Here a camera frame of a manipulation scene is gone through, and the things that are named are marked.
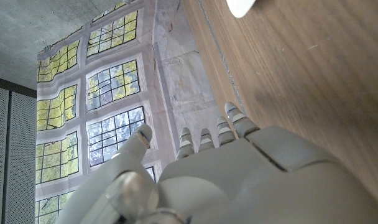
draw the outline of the wall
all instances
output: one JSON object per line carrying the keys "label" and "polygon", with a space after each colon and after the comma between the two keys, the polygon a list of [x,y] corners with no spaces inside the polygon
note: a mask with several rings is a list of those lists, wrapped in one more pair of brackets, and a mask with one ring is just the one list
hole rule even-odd
{"label": "wall", "polygon": [[0,88],[0,223],[32,223],[35,98]]}

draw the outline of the curtain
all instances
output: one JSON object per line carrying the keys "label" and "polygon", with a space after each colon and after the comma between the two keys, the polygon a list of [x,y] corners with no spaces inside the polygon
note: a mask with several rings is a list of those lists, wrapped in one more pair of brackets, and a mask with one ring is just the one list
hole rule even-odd
{"label": "curtain", "polygon": [[142,164],[155,181],[182,127],[198,131],[195,147],[202,128],[217,136],[218,107],[178,1],[119,3],[38,59],[35,223],[54,223],[141,124],[154,133]]}

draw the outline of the window frame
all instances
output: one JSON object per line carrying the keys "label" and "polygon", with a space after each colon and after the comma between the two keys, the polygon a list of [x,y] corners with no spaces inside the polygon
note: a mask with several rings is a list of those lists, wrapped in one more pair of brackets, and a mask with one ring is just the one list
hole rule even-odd
{"label": "window frame", "polygon": [[[137,76],[138,76],[138,84],[139,84],[140,91],[137,92],[137,93],[125,96],[125,97],[118,99],[118,100],[112,100],[109,103],[106,103],[105,105],[102,105],[98,108],[88,110],[88,89],[87,89],[88,79],[93,77],[94,75],[98,74],[99,72],[102,72],[104,70],[116,67],[118,65],[122,65],[122,64],[124,64],[126,62],[130,62],[132,60],[137,61]],[[120,103],[122,100],[126,100],[126,99],[129,99],[129,98],[132,98],[132,97],[136,97],[137,95],[143,95],[145,92],[148,91],[148,89],[147,89],[147,85],[146,85],[146,77],[145,77],[144,62],[143,62],[143,58],[142,58],[142,53],[135,54],[131,57],[126,57],[122,60],[118,60],[117,62],[114,62],[114,63],[109,63],[109,64],[104,65],[102,67],[98,67],[96,70],[93,70],[92,72],[85,75],[85,84],[86,84],[85,85],[85,90],[86,90],[85,91],[85,93],[86,93],[86,96],[85,96],[85,113],[86,114],[95,113],[96,111],[101,110],[101,109],[105,108],[106,106],[115,105],[117,103]]]}
{"label": "window frame", "polygon": [[[136,110],[136,109],[142,109],[142,114],[143,114],[144,118],[143,118],[143,119],[140,119],[140,120],[138,120],[138,121],[135,121],[135,122],[133,122],[133,123],[131,123],[131,121],[130,121],[130,116],[129,116],[129,112],[130,112],[130,111],[133,111],[133,110]],[[120,115],[120,114],[124,114],[124,113],[127,113],[128,124],[123,125],[123,126],[117,128],[117,127],[116,127],[116,121],[115,121],[114,117],[116,117],[116,116],[118,116],[118,115]],[[103,132],[102,123],[103,123],[104,121],[108,120],[108,119],[111,119],[111,118],[113,118],[114,129],[111,130],[111,131]],[[97,166],[97,165],[103,164],[103,163],[105,163],[106,161],[109,160],[109,159],[108,159],[108,160],[104,160],[104,149],[105,149],[106,147],[108,147],[108,146],[112,146],[112,145],[115,144],[115,145],[117,146],[117,148],[118,148],[119,143],[121,143],[121,142],[124,143],[125,141],[127,141],[128,138],[125,139],[125,140],[123,140],[123,141],[118,141],[118,139],[117,139],[117,129],[119,129],[119,128],[123,128],[123,127],[126,127],[126,126],[127,126],[127,127],[129,128],[129,132],[130,132],[130,135],[131,135],[131,134],[134,132],[134,130],[131,130],[131,125],[132,125],[132,124],[135,124],[135,123],[137,123],[137,122],[140,122],[140,121],[143,121],[144,124],[146,124],[145,108],[144,108],[143,106],[138,106],[138,107],[133,108],[133,109],[131,109],[131,110],[124,111],[124,112],[119,113],[119,114],[116,114],[116,115],[114,115],[114,116],[112,116],[112,117],[109,117],[109,118],[106,118],[106,119],[103,119],[103,120],[101,120],[101,121],[98,121],[98,122],[95,122],[95,123],[93,123],[93,124],[88,125],[87,128],[89,128],[91,125],[94,125],[94,124],[98,124],[98,123],[101,124],[101,133],[100,133],[100,134],[97,134],[97,135],[95,135],[95,136],[92,137],[92,138],[97,138],[98,136],[101,136],[101,140],[100,140],[100,141],[97,141],[97,142],[95,142],[95,143],[93,143],[93,144],[91,144],[91,137],[89,137],[90,144],[88,145],[88,147],[89,147],[88,154],[90,155],[90,159],[91,159],[91,153],[92,153],[92,152],[95,152],[95,151],[102,151],[102,162],[99,163],[99,164],[95,164],[95,165],[93,165],[93,166],[91,165],[91,162],[90,162],[90,167],[94,167],[94,166]],[[108,137],[108,138],[106,138],[106,139],[103,139],[103,135],[104,135],[104,134],[107,134],[107,133],[110,133],[110,132],[114,132],[115,135],[114,135],[114,136],[111,136],[111,137]],[[105,141],[105,140],[107,140],[107,139],[110,139],[110,138],[113,138],[113,137],[116,137],[116,143],[114,143],[114,144],[110,144],[110,145],[107,145],[107,146],[103,146],[103,141]],[[97,144],[97,143],[99,143],[99,142],[101,143],[101,147],[98,148],[98,149],[95,149],[95,150],[92,150],[92,151],[91,151],[91,146],[94,145],[94,144]]]}
{"label": "window frame", "polygon": [[[131,39],[131,40],[128,40],[127,42],[125,42],[125,41],[124,41],[124,38],[125,38],[126,34],[128,34],[128,33],[130,33],[130,32],[133,31],[133,30],[130,30],[130,31],[128,31],[128,32],[125,32],[125,30],[126,30],[126,25],[132,22],[132,21],[129,21],[128,23],[126,23],[126,21],[125,21],[125,17],[128,16],[128,15],[130,15],[130,14],[132,14],[132,13],[135,13],[135,12],[136,12],[136,18],[135,18],[134,20],[132,20],[132,21],[135,21],[135,29],[133,29],[133,30],[135,31],[134,38]],[[99,54],[99,53],[102,53],[102,52],[108,51],[108,50],[113,49],[113,48],[115,48],[115,47],[118,47],[118,46],[120,46],[120,45],[126,45],[127,43],[129,43],[129,42],[131,42],[131,41],[133,41],[133,40],[136,40],[137,37],[138,37],[138,23],[139,23],[138,17],[139,17],[139,10],[136,10],[136,11],[134,10],[134,11],[132,11],[132,12],[129,12],[129,13],[124,14],[122,17],[119,17],[118,19],[116,19],[116,20],[114,20],[114,21],[112,21],[112,22],[109,22],[109,23],[105,24],[105,25],[102,26],[102,27],[99,27],[99,28],[97,28],[97,29],[94,29],[94,30],[90,31],[90,37],[89,37],[89,39],[88,39],[88,43],[87,43],[87,51],[86,51],[86,56],[87,56],[87,58],[90,57],[90,56],[92,56],[92,55],[97,55],[97,54]],[[124,25],[115,28],[115,27],[114,27],[114,23],[117,22],[118,20],[122,19],[122,18],[124,18]],[[105,26],[112,26],[112,29],[111,29],[110,31],[107,31],[106,33],[103,33],[103,28],[104,28]],[[123,28],[123,34],[121,34],[121,35],[119,35],[119,36],[117,36],[117,37],[113,37],[114,31],[117,30],[117,29],[120,29],[120,28]],[[95,31],[99,31],[99,35],[97,35],[97,36],[91,38],[91,34],[92,34],[93,32],[95,32]],[[102,42],[102,40],[101,40],[102,35],[105,35],[105,34],[108,34],[108,33],[111,33],[110,40],[108,40],[108,38],[107,38],[107,39],[106,39],[107,41],[103,41],[103,42]],[[117,45],[115,45],[115,46],[112,46],[113,39],[116,39],[116,38],[119,38],[119,37],[122,37],[122,43],[121,43],[121,44],[117,44]],[[99,41],[97,41],[97,42],[91,44],[90,41],[93,40],[93,39],[96,39],[96,38],[99,38]],[[108,48],[105,49],[105,50],[101,50],[101,44],[106,43],[106,42],[109,42],[109,41],[110,41],[110,47],[108,47]],[[95,47],[95,46],[98,46],[98,51],[97,51],[96,53],[93,53],[93,54],[88,55],[88,50],[89,50],[90,48],[92,48],[92,47]]]}
{"label": "window frame", "polygon": [[105,20],[102,18],[102,19],[99,19],[99,22],[96,21],[96,22],[93,22],[91,24],[91,27],[88,30],[90,35],[93,31],[101,29],[102,27],[104,27],[104,26],[106,26],[110,23],[113,23],[113,22],[117,21],[118,19],[122,18],[122,16],[120,16],[120,14],[126,16],[126,15],[128,15],[132,12],[137,11],[136,37],[134,39],[132,39],[132,40],[126,42],[126,43],[119,44],[119,45],[116,45],[114,47],[111,47],[111,48],[104,50],[102,52],[92,54],[90,56],[87,56],[87,54],[88,54],[87,53],[88,43],[90,41],[90,37],[88,37],[88,39],[84,40],[84,41],[86,41],[86,46],[85,46],[86,52],[85,52],[85,54],[83,53],[83,55],[85,55],[85,57],[86,57],[86,64],[89,64],[90,62],[92,62],[96,59],[99,59],[99,58],[105,58],[108,55],[114,55],[116,52],[122,51],[122,49],[131,49],[133,46],[140,45],[142,43],[142,31],[143,31],[143,28],[144,28],[143,16],[144,16],[145,8],[144,8],[143,4],[140,4],[140,3],[143,3],[143,0],[135,0],[135,3],[130,5],[132,7],[122,7],[123,9],[121,9],[121,11],[120,11],[120,8],[119,8],[117,10],[117,11],[119,11],[119,13],[111,15],[110,17],[106,16]]}
{"label": "window frame", "polygon": [[[62,40],[60,40],[59,42],[57,42],[57,43],[55,43],[55,44],[58,44],[58,43],[64,41],[65,39],[67,39],[67,38],[68,38],[68,37],[66,37],[66,38],[64,38],[64,39],[62,39]],[[52,69],[54,69],[54,68],[56,68],[56,67],[51,68],[51,69],[50,69],[50,73],[47,73],[47,74],[40,74],[40,68],[44,68],[44,66],[41,66],[41,61],[47,60],[48,58],[49,58],[49,60],[51,61],[51,59],[55,58],[56,55],[57,55],[58,53],[60,53],[60,49],[61,49],[62,47],[64,47],[64,46],[67,46],[67,50],[66,50],[66,53],[65,53],[65,54],[68,54],[68,52],[69,52],[69,45],[75,43],[76,41],[78,41],[78,45],[77,45],[77,47],[75,47],[75,48],[76,48],[76,54],[75,54],[75,56],[76,56],[76,64],[72,65],[71,67],[68,67],[68,65],[66,65],[66,69],[64,69],[62,72],[56,72],[56,74],[55,74],[53,77],[52,77]],[[75,39],[74,41],[69,41],[69,44],[64,44],[64,45],[59,46],[58,50],[55,50],[56,52],[55,52],[54,54],[52,54],[52,55],[46,57],[46,58],[43,59],[43,60],[39,60],[39,62],[38,62],[38,64],[37,64],[37,83],[49,83],[49,82],[52,82],[52,81],[54,81],[55,77],[56,77],[58,74],[62,74],[62,73],[65,73],[66,71],[73,70],[73,68],[75,68],[76,65],[79,64],[79,58],[78,58],[78,56],[79,56],[79,53],[80,53],[80,47],[81,47],[80,42],[81,42],[81,38]],[[59,55],[59,65],[58,65],[58,67],[57,67],[58,70],[59,70],[59,67],[61,66],[61,65],[60,65],[60,58],[61,58],[61,57],[62,57],[62,56]],[[68,58],[68,55],[67,55],[66,63],[67,63],[71,58]],[[39,78],[40,75],[45,75],[45,76],[46,76],[46,75],[48,75],[48,74],[51,74],[51,80],[49,80],[49,81],[39,81],[39,80],[40,80],[40,78]]]}
{"label": "window frame", "polygon": [[36,145],[47,144],[47,143],[51,143],[53,141],[55,141],[55,142],[56,141],[62,141],[63,139],[66,138],[67,135],[69,135],[71,133],[74,133],[74,132],[77,133],[78,172],[75,172],[74,174],[69,174],[66,177],[60,177],[60,178],[55,179],[55,180],[50,180],[50,181],[46,181],[46,182],[42,182],[42,183],[36,184],[35,185],[36,191],[38,189],[41,189],[42,187],[49,187],[51,185],[67,182],[70,178],[79,177],[79,176],[83,175],[83,160],[84,160],[84,158],[83,158],[83,153],[82,153],[83,152],[83,150],[82,150],[82,143],[80,141],[80,139],[81,139],[81,131],[80,131],[80,127],[79,126],[67,130],[66,131],[67,134],[64,134],[62,137],[59,136],[58,138],[53,138],[53,137],[50,136],[47,139],[41,139],[41,141],[39,141],[37,139],[37,144]]}
{"label": "window frame", "polygon": [[[62,193],[62,194],[59,194],[59,195],[54,195],[54,196],[51,196],[51,197],[46,197],[46,198],[43,198],[43,199],[40,199],[40,200],[35,200],[34,201],[34,206],[36,207],[36,206],[38,206],[38,214],[35,214],[34,215],[34,221],[35,221],[35,219],[37,218],[37,222],[35,222],[35,224],[38,224],[38,223],[40,223],[40,217],[42,217],[42,216],[46,216],[46,215],[49,215],[49,214],[52,214],[52,213],[55,213],[55,212],[57,212],[57,218],[59,217],[59,213],[60,213],[60,211],[62,210],[61,208],[60,208],[60,196],[62,196],[62,195],[65,195],[65,194],[69,194],[69,193],[71,193],[71,192],[74,192],[75,190],[71,190],[71,191],[69,191],[69,192],[66,192],[66,193]],[[43,201],[43,200],[47,200],[47,199],[51,199],[51,198],[53,198],[53,197],[58,197],[58,208],[57,208],[57,210],[56,211],[53,211],[53,212],[48,212],[48,213],[46,213],[46,214],[43,214],[43,215],[40,215],[40,210],[42,209],[40,206],[41,206],[41,201]]]}
{"label": "window frame", "polygon": [[[77,103],[77,102],[78,102],[77,99],[80,99],[80,84],[79,84],[79,82],[80,82],[80,79],[79,79],[79,80],[75,80],[74,82],[66,83],[66,84],[64,84],[64,85],[62,85],[62,86],[60,86],[60,87],[58,87],[56,93],[54,93],[54,94],[52,94],[52,95],[41,95],[40,97],[37,97],[37,100],[36,100],[36,102],[35,102],[35,103],[36,103],[36,113],[39,111],[39,110],[37,109],[37,103],[38,103],[39,101],[42,101],[42,100],[49,100],[49,101],[50,101],[50,105],[49,105],[49,107],[50,107],[50,106],[51,106],[51,100],[56,99],[56,98],[59,96],[59,93],[60,93],[62,90],[66,89],[66,88],[69,88],[69,87],[72,87],[72,86],[74,86],[74,85],[76,85],[76,98],[75,98],[75,104],[74,104],[76,115],[75,115],[73,118],[70,118],[70,119],[68,119],[68,120],[65,120],[65,123],[64,123],[62,126],[60,126],[60,127],[52,128],[52,129],[43,129],[43,130],[37,130],[37,122],[38,122],[38,121],[42,121],[42,120],[44,120],[44,119],[37,120],[37,115],[36,115],[36,121],[35,121],[35,123],[36,123],[36,132],[37,132],[37,133],[38,133],[38,132],[45,132],[45,131],[55,130],[55,129],[60,129],[60,128],[64,127],[64,126],[66,125],[67,122],[71,122],[71,121],[73,121],[73,120],[75,120],[75,119],[77,119],[77,118],[80,117],[80,109],[79,109],[79,104],[80,104],[80,102]],[[47,126],[46,126],[46,127],[48,127],[48,120],[50,119],[50,118],[49,118],[49,111],[50,111],[50,108],[49,108],[49,107],[48,107],[48,109],[46,109],[46,110],[48,110],[48,116],[47,116],[47,119],[46,119],[46,120],[47,120]]]}
{"label": "window frame", "polygon": [[[135,69],[135,70],[131,70],[130,72],[124,73],[124,65],[127,64],[127,63],[131,63],[131,62],[135,62],[136,69]],[[120,66],[121,66],[122,74],[119,75],[119,76],[111,77],[111,69],[112,69],[112,68],[115,68],[115,67],[120,67]],[[103,71],[101,71],[101,72],[99,72],[99,73],[94,74],[93,76],[89,77],[88,79],[86,79],[86,84],[87,84],[87,85],[86,85],[86,91],[87,91],[87,92],[86,92],[86,99],[87,99],[87,100],[86,100],[86,108],[87,108],[87,111],[91,111],[91,110],[98,109],[98,108],[100,108],[100,107],[102,107],[102,106],[106,106],[107,104],[112,103],[112,102],[114,102],[114,101],[121,100],[121,99],[124,99],[124,98],[127,97],[127,96],[131,96],[131,95],[134,95],[134,94],[137,94],[137,93],[140,93],[140,92],[141,92],[141,83],[140,83],[140,81],[139,81],[140,78],[139,78],[139,76],[138,76],[138,62],[137,62],[136,59],[131,60],[131,61],[128,61],[128,62],[125,62],[125,63],[120,64],[120,65],[117,65],[117,66],[115,66],[115,67],[107,68],[107,69],[105,69],[105,70],[103,70]],[[109,78],[108,78],[107,80],[105,80],[105,81],[99,82],[99,74],[102,73],[102,72],[105,72],[105,71],[108,71],[108,73],[109,73]],[[126,83],[126,75],[127,75],[128,73],[131,73],[131,72],[136,72],[136,73],[137,73],[137,79],[134,80],[134,81],[132,81],[132,82],[130,82],[130,83]],[[89,90],[91,89],[91,88],[90,88],[90,89],[88,88],[89,79],[95,77],[96,75],[98,76],[98,77],[97,77],[97,83],[98,83],[98,84],[96,84],[95,86],[92,86],[91,88],[98,87],[98,89],[95,90],[95,91],[92,91],[91,93],[94,93],[94,92],[96,92],[96,91],[98,91],[99,93],[98,93],[98,96],[93,96],[92,98],[89,98],[89,94],[90,94]],[[112,83],[112,79],[113,79],[113,78],[116,78],[116,77],[122,77],[123,84],[120,85],[120,86],[117,86],[117,87],[114,87],[114,88],[113,88],[113,87],[112,87],[112,85],[113,85],[113,83]],[[129,84],[131,84],[131,83],[135,83],[135,82],[138,83],[138,89],[139,89],[139,91],[137,91],[136,93],[131,93],[131,94],[127,95],[127,86],[128,86]],[[101,93],[101,89],[102,89],[102,88],[105,88],[105,87],[108,86],[108,85],[110,85],[110,90],[106,90],[104,93]],[[114,96],[114,95],[113,95],[113,90],[117,90],[118,88],[124,88],[124,96],[123,96],[122,98],[118,98],[118,99],[115,99],[115,100],[114,100],[114,99],[113,99],[113,98],[114,98],[114,97],[113,97],[113,96]],[[101,96],[104,95],[104,94],[107,94],[108,92],[110,92],[110,95],[111,95],[111,101],[109,101],[109,102],[107,102],[107,103],[101,105],[101,103],[102,103],[102,102],[101,102]],[[88,109],[89,101],[92,100],[92,99],[94,99],[94,98],[97,98],[97,99],[98,99],[98,101],[99,101],[99,106],[98,106],[97,108],[93,108],[93,109],[89,110],[89,109]]]}
{"label": "window frame", "polygon": [[[95,123],[98,123],[98,122],[101,122],[101,121],[104,121],[104,120],[106,120],[108,118],[111,118],[113,116],[119,115],[119,114],[124,113],[124,112],[127,112],[129,110],[138,108],[140,106],[144,107],[144,120],[145,120],[145,124],[149,125],[150,128],[152,129],[152,132],[154,133],[155,129],[154,129],[154,124],[153,124],[153,118],[151,116],[152,111],[150,109],[150,102],[149,102],[149,100],[144,100],[144,101],[140,101],[138,103],[134,103],[132,105],[126,106],[124,108],[121,108],[120,110],[112,111],[112,112],[110,112],[110,113],[108,113],[108,114],[106,114],[106,115],[104,115],[102,117],[99,117],[99,118],[96,118],[96,119],[92,119],[92,120],[87,121],[85,123],[85,130],[86,130],[86,136],[87,136],[87,148],[85,150],[87,151],[86,163],[87,163],[88,173],[93,172],[94,170],[98,169],[102,164],[104,164],[104,162],[102,162],[102,163],[94,165],[94,166],[90,165],[90,159],[91,159],[90,158],[90,135],[89,135],[89,132],[88,132],[88,126],[92,125],[92,124],[95,124]],[[159,149],[158,149],[157,145],[158,145],[158,143],[157,143],[156,135],[153,134],[152,135],[152,140],[150,141],[150,148],[148,150],[146,150],[145,156],[148,155],[148,154],[152,154],[152,153],[158,151]]]}

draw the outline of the white object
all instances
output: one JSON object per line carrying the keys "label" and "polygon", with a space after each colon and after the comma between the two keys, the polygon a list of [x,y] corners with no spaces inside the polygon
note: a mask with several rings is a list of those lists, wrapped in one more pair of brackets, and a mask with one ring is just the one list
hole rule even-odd
{"label": "white object", "polygon": [[250,10],[256,0],[226,0],[231,13],[236,18],[242,18]]}

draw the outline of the window grid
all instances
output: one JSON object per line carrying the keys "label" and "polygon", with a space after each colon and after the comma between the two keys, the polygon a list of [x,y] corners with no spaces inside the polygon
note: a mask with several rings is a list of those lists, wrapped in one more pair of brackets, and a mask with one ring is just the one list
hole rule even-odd
{"label": "window grid", "polygon": [[112,7],[112,8],[110,8],[110,9],[104,11],[102,14],[98,15],[97,17],[95,17],[92,21],[95,22],[95,21],[97,21],[98,19],[100,19],[100,18],[106,16],[106,15],[109,14],[110,12],[113,12],[114,10],[116,10],[116,9],[118,9],[118,8],[120,8],[120,7],[125,6],[126,4],[127,4],[127,3],[124,2],[124,1],[123,1],[123,2],[120,2],[119,4],[115,5],[114,7]]}
{"label": "window grid", "polygon": [[132,12],[90,34],[87,56],[108,50],[136,38],[138,11]]}
{"label": "window grid", "polygon": [[[73,141],[73,144],[71,144],[71,142],[69,142],[69,144],[66,145],[66,148],[64,148],[64,143],[63,143],[64,141],[65,142],[66,141]],[[53,146],[53,145],[57,146],[59,144],[60,144],[60,149],[58,151],[55,151],[53,153],[47,153],[47,154],[45,154],[47,146]],[[73,155],[73,157],[67,159],[66,162],[63,162],[63,160],[65,160],[65,158],[62,157],[63,153],[67,154],[68,158],[71,157],[71,155]],[[52,166],[44,167],[44,164],[45,164],[44,163],[44,158],[45,157],[49,157],[49,156],[53,156],[53,155],[59,156],[59,164],[55,164],[55,165],[52,165]],[[36,145],[36,158],[35,158],[35,160],[36,160],[36,168],[35,168],[35,173],[36,173],[35,184],[36,185],[37,184],[46,183],[46,182],[50,182],[50,181],[53,181],[53,180],[58,180],[58,179],[67,177],[70,174],[75,174],[75,173],[79,172],[77,132],[75,131],[74,133],[68,134],[66,136],[66,138],[64,138],[62,140],[59,140],[59,141],[48,142],[48,143]],[[68,172],[65,175],[63,175],[62,172],[64,170],[62,170],[62,166],[66,166],[66,169],[69,169],[70,168],[69,167],[69,162],[70,161],[74,161],[74,160],[77,161],[76,164],[73,164],[73,165],[76,165],[76,167],[73,166],[73,168],[76,171],[73,170],[73,172],[71,172],[70,170],[68,170]],[[59,167],[58,174],[57,174],[58,177],[52,177],[52,178],[48,178],[47,180],[43,180],[44,169],[50,170],[51,168],[54,168],[54,167]]]}
{"label": "window grid", "polygon": [[[62,210],[64,205],[66,204],[67,200],[71,197],[72,193],[67,192],[65,194],[57,195],[54,197],[46,198],[43,200],[36,201],[34,203],[34,223],[55,223],[57,217],[59,216],[59,212]],[[52,208],[53,200],[57,201],[57,206]],[[44,213],[41,213],[42,210],[50,209]]]}
{"label": "window grid", "polygon": [[65,45],[52,57],[39,61],[37,82],[50,82],[56,74],[77,64],[77,49],[80,40]]}
{"label": "window grid", "polygon": [[156,182],[156,175],[154,174],[153,166],[146,168],[146,171],[150,174],[154,182]]}
{"label": "window grid", "polygon": [[[100,75],[108,76],[103,81]],[[87,79],[87,110],[91,111],[113,101],[141,91],[137,72],[137,61],[132,60],[99,72]]]}
{"label": "window grid", "polygon": [[[137,119],[135,117],[135,116],[137,116],[137,114],[134,114],[134,115],[131,116],[130,115],[131,111],[140,111],[140,113],[139,113],[140,119]],[[128,119],[128,123],[123,124],[121,126],[116,126],[116,117],[118,117],[120,115],[124,116],[124,114],[127,115],[126,117]],[[105,121],[111,119],[111,118],[113,119],[114,128],[112,130],[103,132],[103,130],[104,130],[103,123]],[[99,123],[101,124],[100,134],[95,134],[94,136],[91,136],[91,130],[90,130],[92,128],[91,126],[97,126],[97,125],[99,125]],[[93,124],[89,125],[88,126],[88,132],[89,132],[89,135],[90,135],[90,143],[89,143],[89,146],[88,146],[88,151],[90,152],[90,166],[91,167],[96,166],[96,165],[99,165],[99,164],[102,164],[102,163],[108,161],[110,158],[105,159],[105,148],[116,146],[115,150],[113,150],[111,152],[107,152],[108,157],[111,157],[111,154],[113,154],[115,151],[117,151],[122,146],[122,144],[129,138],[129,136],[135,131],[135,129],[137,127],[132,128],[133,124],[135,124],[135,126],[145,124],[145,113],[144,113],[144,107],[143,106],[131,109],[129,111],[119,113],[119,114],[114,115],[110,118],[106,118],[102,121],[99,121],[97,123],[93,123]],[[123,139],[119,141],[117,131],[118,131],[118,129],[123,130],[124,128],[126,128],[126,129],[128,128],[128,133],[123,133],[123,134],[126,134],[126,135],[122,136]],[[115,139],[115,142],[112,142],[111,144],[107,143],[107,144],[104,145],[105,141],[107,141],[108,139],[113,140],[113,138]],[[95,147],[94,149],[91,149],[91,147],[96,145],[97,143],[100,143],[100,147],[96,146],[98,148]]]}
{"label": "window grid", "polygon": [[[68,121],[76,116],[76,92],[77,85],[69,86],[62,89],[58,96],[50,100],[39,100],[37,102],[37,131],[43,131],[48,129],[60,128],[65,125],[65,121]],[[72,96],[71,105],[68,105],[69,97]],[[58,106],[51,108],[53,101],[60,100]],[[50,117],[52,110],[59,110],[58,116]]]}

